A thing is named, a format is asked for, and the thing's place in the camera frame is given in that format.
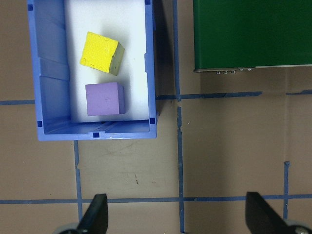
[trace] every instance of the purple foam cube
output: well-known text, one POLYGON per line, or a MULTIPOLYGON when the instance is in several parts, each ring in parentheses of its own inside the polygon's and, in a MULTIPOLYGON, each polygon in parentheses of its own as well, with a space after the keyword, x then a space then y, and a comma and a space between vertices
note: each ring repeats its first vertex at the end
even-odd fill
POLYGON ((125 113, 123 86, 117 82, 87 84, 86 94, 88 116, 125 113))

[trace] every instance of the cardboard surface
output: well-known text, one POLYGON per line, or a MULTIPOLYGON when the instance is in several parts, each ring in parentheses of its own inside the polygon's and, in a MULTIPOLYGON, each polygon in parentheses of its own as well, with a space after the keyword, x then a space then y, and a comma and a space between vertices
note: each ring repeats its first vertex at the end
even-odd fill
MULTIPOLYGON (((172 3, 155 1, 160 95, 175 94, 172 3)), ((7 55, 0 64, 0 100, 33 99, 26 1, 0 5, 4 25, 0 30, 5 32, 1 42, 7 55), (21 35, 25 43, 18 44, 21 35)), ((83 198, 107 193, 108 198, 176 199, 110 203, 108 233, 179 233, 178 149, 183 153, 185 197, 243 196, 252 190, 282 195, 286 160, 291 162, 289 194, 312 194, 312 95, 286 95, 312 89, 312 68, 270 68, 233 76, 194 74, 192 1, 178 0, 177 6, 181 93, 263 93, 258 97, 157 101, 157 139, 78 142, 83 198), (177 107, 181 107, 182 118, 179 141, 177 107)), ((73 142, 38 142, 33 104, 0 102, 0 127, 1 202, 77 199, 73 142)), ((282 215, 282 199, 269 203, 282 215)), ((194 201, 184 206, 186 233, 249 233, 243 220, 244 201, 194 201)), ((289 199, 288 216, 312 226, 311 206, 311 198, 289 199)), ((1 204, 1 231, 52 233, 78 221, 77 207, 1 204)))
POLYGON ((58 227, 78 223, 76 204, 1 204, 0 210, 5 232, 54 234, 58 227))
POLYGON ((79 142, 83 198, 178 196, 176 102, 160 108, 157 139, 79 142))
MULTIPOLYGON (((89 204, 83 204, 84 212, 89 204)), ((107 234, 179 234, 179 203, 108 204, 107 234)))

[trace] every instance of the blue plastic bin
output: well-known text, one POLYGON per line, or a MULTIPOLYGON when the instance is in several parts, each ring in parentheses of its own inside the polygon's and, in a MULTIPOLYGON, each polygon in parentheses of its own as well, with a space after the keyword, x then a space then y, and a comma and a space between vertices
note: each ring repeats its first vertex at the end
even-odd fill
POLYGON ((156 137, 153 1, 145 0, 149 119, 73 123, 63 0, 28 0, 28 20, 39 140, 141 139, 156 137))

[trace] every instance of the foam block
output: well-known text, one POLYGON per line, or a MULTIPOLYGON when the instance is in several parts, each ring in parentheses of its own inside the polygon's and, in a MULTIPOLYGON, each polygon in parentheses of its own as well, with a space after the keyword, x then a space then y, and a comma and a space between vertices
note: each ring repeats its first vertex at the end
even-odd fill
POLYGON ((117 76, 124 50, 117 40, 88 32, 80 64, 117 76))
POLYGON ((87 84, 86 95, 88 116, 125 113, 123 86, 117 82, 87 84))

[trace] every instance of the yellow foam cube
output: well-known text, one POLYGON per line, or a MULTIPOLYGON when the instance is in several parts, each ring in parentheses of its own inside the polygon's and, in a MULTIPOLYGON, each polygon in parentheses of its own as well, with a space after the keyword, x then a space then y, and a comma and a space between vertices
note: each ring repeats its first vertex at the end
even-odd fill
POLYGON ((123 53, 117 40, 88 32, 80 64, 117 76, 123 53))

